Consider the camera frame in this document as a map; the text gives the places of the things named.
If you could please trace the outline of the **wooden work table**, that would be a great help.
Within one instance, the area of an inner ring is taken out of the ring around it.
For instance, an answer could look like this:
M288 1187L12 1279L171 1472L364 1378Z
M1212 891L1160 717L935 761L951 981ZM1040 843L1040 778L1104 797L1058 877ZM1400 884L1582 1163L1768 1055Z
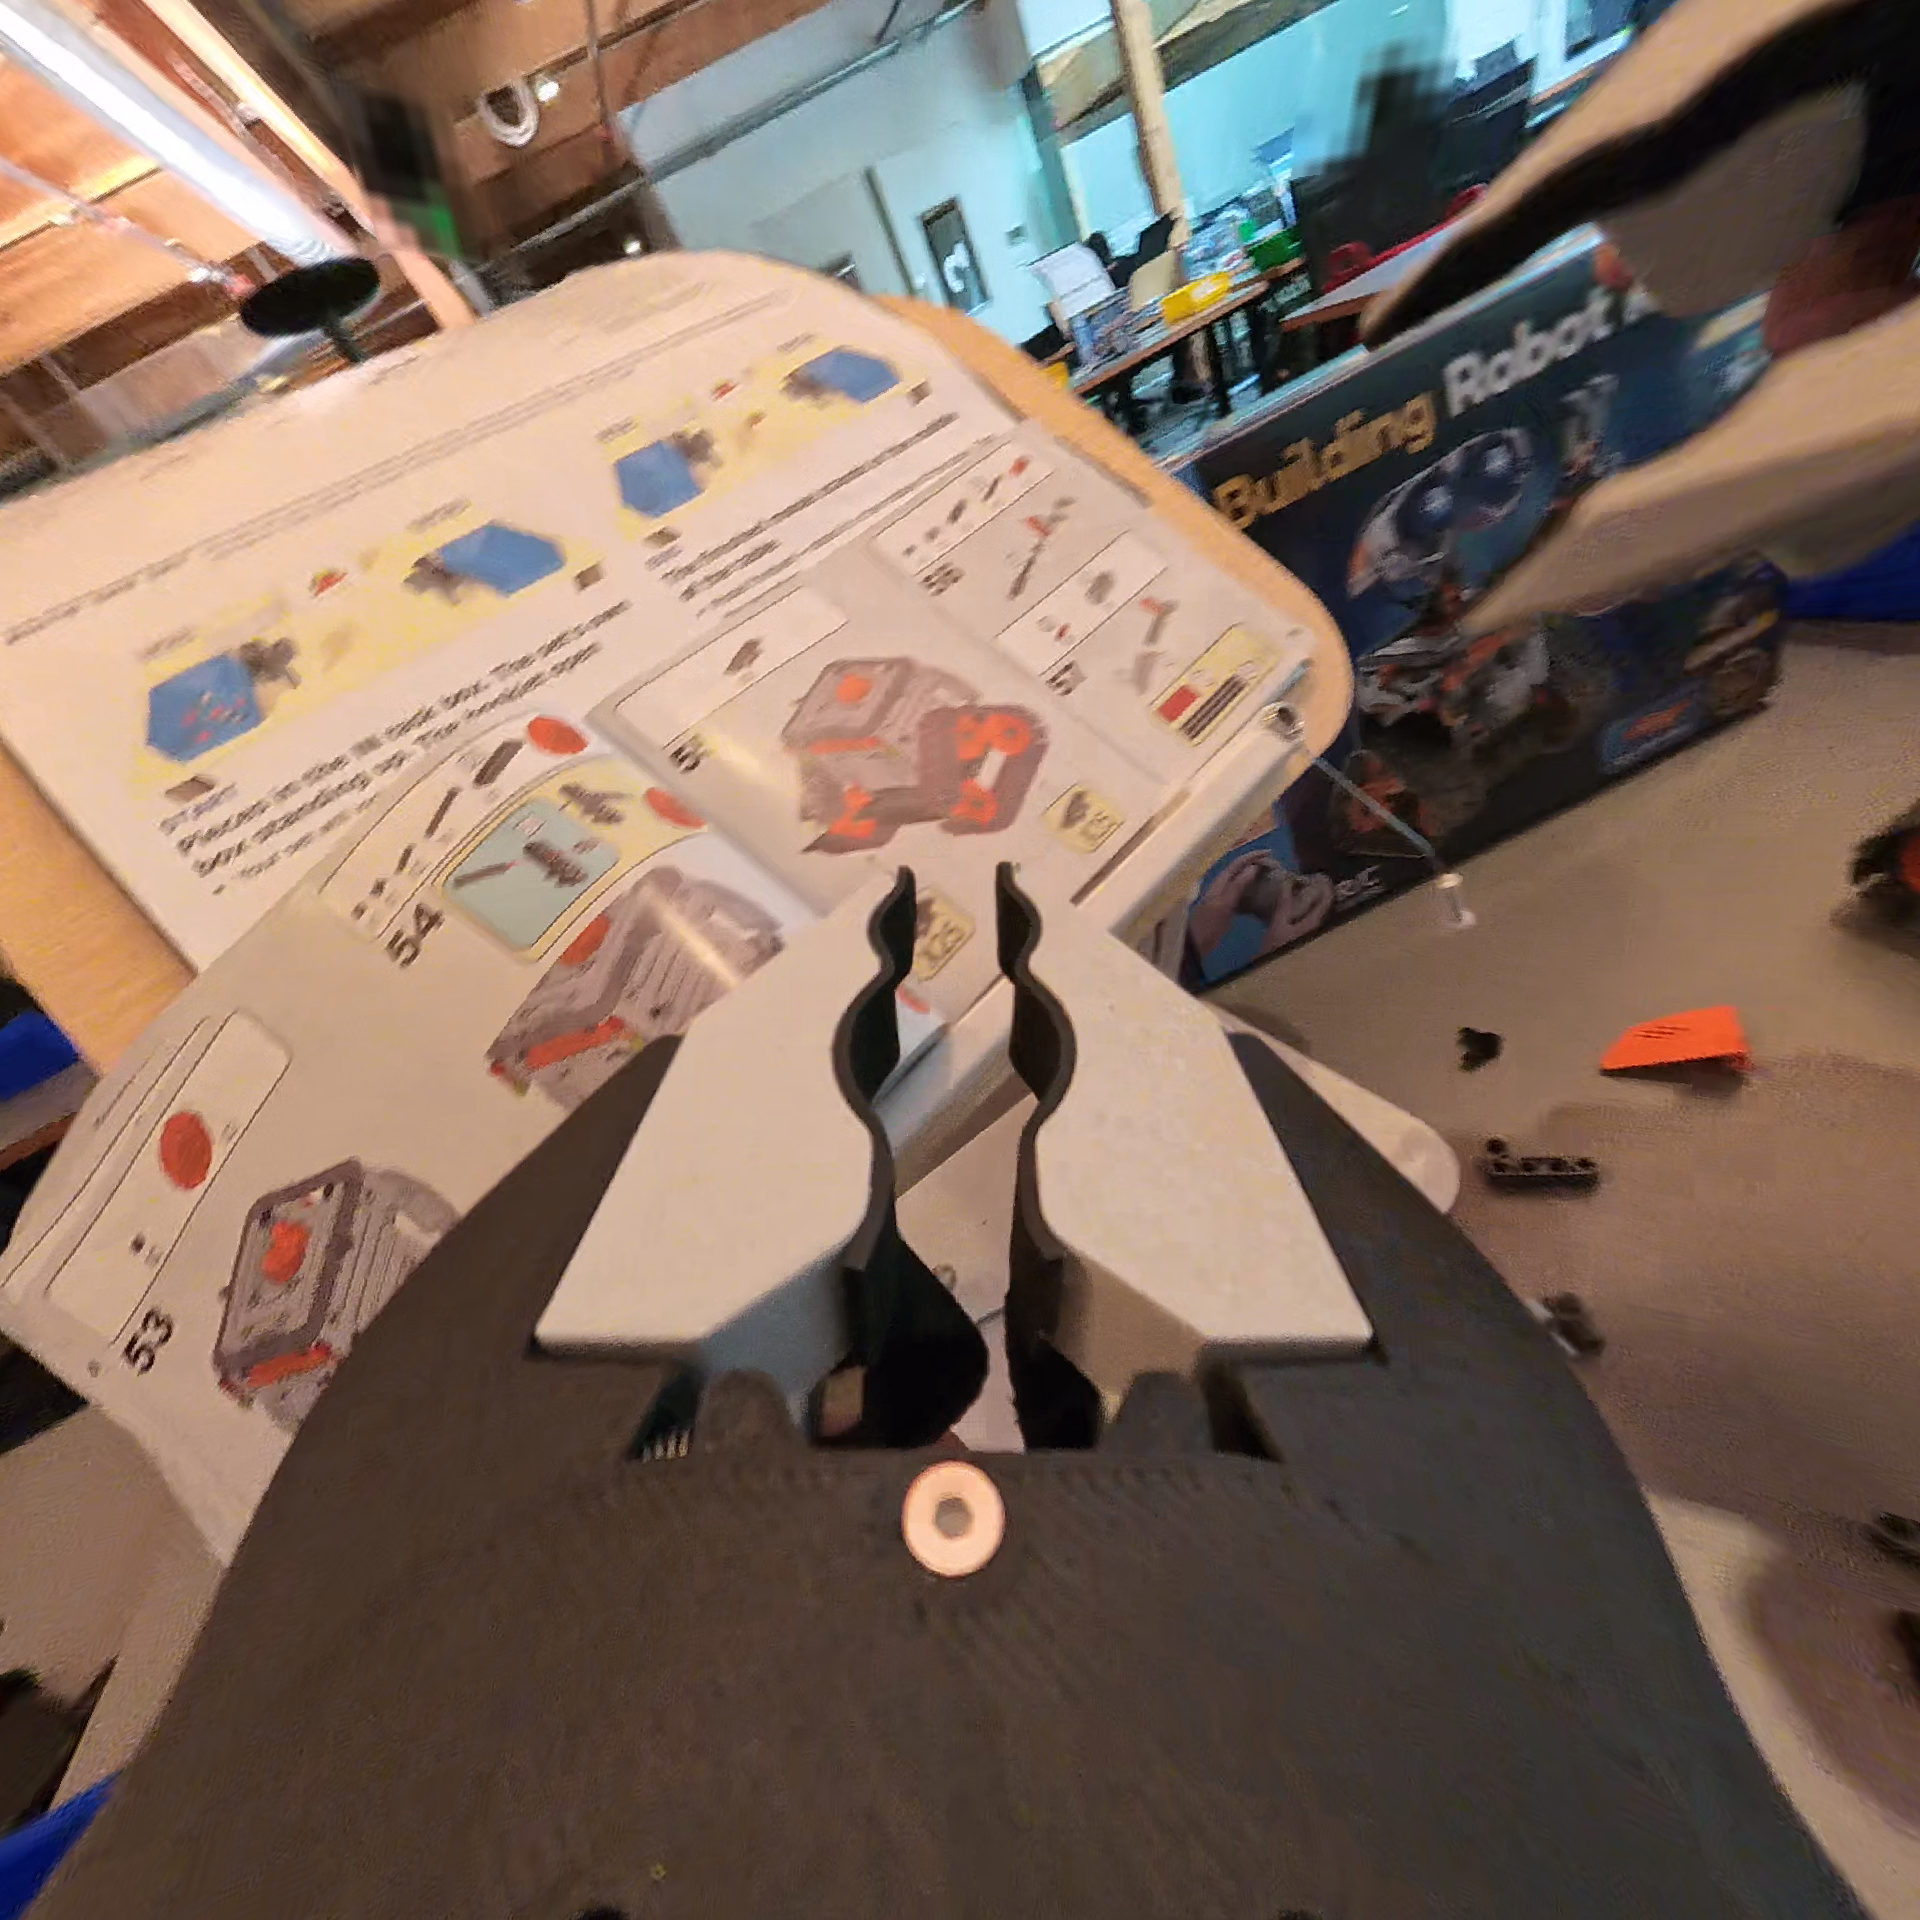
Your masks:
M1064 389L1087 405L1112 413L1129 435L1143 427L1137 381L1143 370L1202 346L1202 392L1215 421L1232 416L1235 392L1243 378L1259 396L1272 396L1290 379L1290 353L1280 346L1282 322L1305 312L1313 299L1313 272L1305 253L1286 258L1268 272L1227 279L1210 299L1171 296L1172 321L1155 319L1118 354L1087 363L1064 379Z

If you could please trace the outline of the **white printed instruction sheet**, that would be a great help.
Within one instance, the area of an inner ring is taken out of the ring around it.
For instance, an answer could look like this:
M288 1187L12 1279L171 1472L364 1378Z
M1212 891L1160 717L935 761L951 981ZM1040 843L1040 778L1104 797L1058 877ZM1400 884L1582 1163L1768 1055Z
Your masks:
M204 969L410 761L586 715L1015 424L814 272L578 272L7 503L6 745Z

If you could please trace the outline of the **robot kit instruction booklet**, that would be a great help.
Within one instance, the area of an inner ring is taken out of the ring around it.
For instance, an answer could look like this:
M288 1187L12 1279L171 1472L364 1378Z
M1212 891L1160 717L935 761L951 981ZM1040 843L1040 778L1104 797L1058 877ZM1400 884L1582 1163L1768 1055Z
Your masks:
M6 1331L230 1564L426 1256L647 1048L884 871L943 1035L908 1163L1010 1080L995 873L1135 936L1280 793L1313 635L1027 424L683 655L426 755L115 1067Z

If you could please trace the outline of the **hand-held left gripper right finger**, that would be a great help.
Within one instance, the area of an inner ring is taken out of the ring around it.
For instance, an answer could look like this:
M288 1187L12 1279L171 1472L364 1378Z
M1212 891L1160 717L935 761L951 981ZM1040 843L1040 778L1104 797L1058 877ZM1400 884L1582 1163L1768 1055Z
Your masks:
M1231 1032L1074 904L995 873L1015 1149L1001 1311L1030 1450L1090 1450L1168 1378L1212 1423L1252 1369L1362 1360L1375 1324Z

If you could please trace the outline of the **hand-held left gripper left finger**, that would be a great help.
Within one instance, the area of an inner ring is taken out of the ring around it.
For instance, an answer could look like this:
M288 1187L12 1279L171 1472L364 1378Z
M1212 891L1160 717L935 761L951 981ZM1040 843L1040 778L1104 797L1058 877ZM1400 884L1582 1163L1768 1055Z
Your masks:
M538 1324L566 1360L756 1375L808 1403L859 1372L851 1445L939 1442L983 1336L896 1225L881 1099L945 1023L904 1002L919 893L883 871L673 1042Z

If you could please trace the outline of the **black framed wall sign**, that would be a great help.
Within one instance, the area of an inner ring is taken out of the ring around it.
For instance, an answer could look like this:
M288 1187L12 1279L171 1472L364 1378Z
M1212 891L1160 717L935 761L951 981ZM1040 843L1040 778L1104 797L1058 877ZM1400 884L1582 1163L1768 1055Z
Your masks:
M974 315L993 301L971 248L961 200L939 201L919 215L932 282L950 308Z

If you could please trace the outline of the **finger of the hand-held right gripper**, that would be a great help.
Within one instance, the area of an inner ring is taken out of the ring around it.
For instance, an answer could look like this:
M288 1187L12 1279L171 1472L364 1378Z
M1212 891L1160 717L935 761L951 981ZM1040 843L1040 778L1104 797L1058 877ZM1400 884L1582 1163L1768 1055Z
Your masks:
M1916 188L1916 3L1671 5L1368 308L1385 346L1561 233L1650 213L1787 111L1840 103L1833 215Z
M1847 569L1919 516L1916 301L1777 360L1719 421L1585 495L1460 626L1591 616L1742 560Z

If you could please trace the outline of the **blue robot kit box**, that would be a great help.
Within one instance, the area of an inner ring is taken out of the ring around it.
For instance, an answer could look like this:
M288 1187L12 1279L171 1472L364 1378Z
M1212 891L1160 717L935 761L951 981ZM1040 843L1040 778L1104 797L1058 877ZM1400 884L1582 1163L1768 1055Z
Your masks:
M1215 439L1192 490L1307 586L1354 664L1322 761L1201 881L1160 957L1201 992L1439 881L1758 714L1783 673L1761 560L1468 635L1464 618L1598 482L1719 421L1769 368L1763 296L1671 319L1567 242Z

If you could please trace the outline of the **black disc lamp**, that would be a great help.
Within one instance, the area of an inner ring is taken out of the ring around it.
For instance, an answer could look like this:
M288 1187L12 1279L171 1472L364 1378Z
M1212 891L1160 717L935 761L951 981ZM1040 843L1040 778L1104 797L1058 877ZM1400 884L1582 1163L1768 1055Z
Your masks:
M364 257L335 257L264 282L239 307L239 319L262 340L322 336L336 354L362 367L368 354L352 322L383 296L378 266Z

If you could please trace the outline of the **small orange wedge panel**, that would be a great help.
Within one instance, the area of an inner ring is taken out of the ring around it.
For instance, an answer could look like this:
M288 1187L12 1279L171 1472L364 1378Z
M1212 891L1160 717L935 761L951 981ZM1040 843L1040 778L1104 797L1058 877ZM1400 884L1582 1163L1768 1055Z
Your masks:
M1628 1026L1601 1055L1609 1074L1715 1071L1752 1073L1754 1056L1744 1023L1732 1004L1657 1016Z

